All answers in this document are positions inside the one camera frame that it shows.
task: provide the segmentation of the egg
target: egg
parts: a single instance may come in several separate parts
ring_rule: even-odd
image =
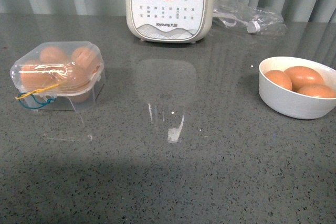
[[[290,67],[286,69],[284,73],[287,74],[292,81],[292,90],[294,92],[309,84],[324,84],[322,76],[317,71],[308,67]]]
[[[305,94],[310,97],[318,98],[336,98],[336,92],[329,86],[324,84],[310,84],[300,88],[299,94]]]
[[[64,93],[76,93],[86,89],[90,83],[90,79],[86,72],[76,65],[69,65],[66,71],[66,74],[59,78],[62,81],[62,84],[59,86],[59,89]],[[69,99],[72,102],[84,102],[92,94],[91,90],[86,93],[69,96]]]
[[[69,57],[58,47],[46,47],[40,53],[40,61],[46,64],[65,63]]]
[[[46,66],[39,60],[27,61],[21,67],[19,73],[21,84],[27,91],[46,88],[56,84]]]
[[[101,65],[97,53],[89,47],[78,47],[73,51],[71,60],[84,69],[88,74],[96,73]]]
[[[284,89],[292,90],[292,82],[287,74],[280,70],[270,70],[265,73],[267,79]]]

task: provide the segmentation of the clear plastic box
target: clear plastic box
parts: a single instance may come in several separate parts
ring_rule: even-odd
[[[18,59],[10,75],[18,97],[35,92],[24,97],[30,109],[85,111],[105,84],[101,52],[88,41],[43,43]]]

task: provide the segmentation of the gray countertop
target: gray countertop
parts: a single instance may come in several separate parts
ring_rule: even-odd
[[[336,110],[266,106],[258,65],[336,67],[336,24],[283,37],[217,25],[192,45],[142,42],[125,17],[0,15],[0,223],[335,223]],[[90,111],[27,110],[9,76],[46,41],[90,41],[106,84]]]

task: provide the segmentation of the clear plastic bag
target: clear plastic bag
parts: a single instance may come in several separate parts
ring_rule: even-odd
[[[249,34],[281,36],[287,31],[283,17],[270,8],[251,8],[239,0],[216,0],[214,22]]]

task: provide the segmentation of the white bowl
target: white bowl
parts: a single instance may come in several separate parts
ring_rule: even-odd
[[[293,66],[305,66],[316,70],[326,85],[336,90],[336,70],[311,60],[295,57],[272,57],[259,65],[259,94],[275,111],[298,119],[316,119],[326,115],[336,106],[336,98],[315,98],[284,89],[265,77],[269,70],[284,71]]]

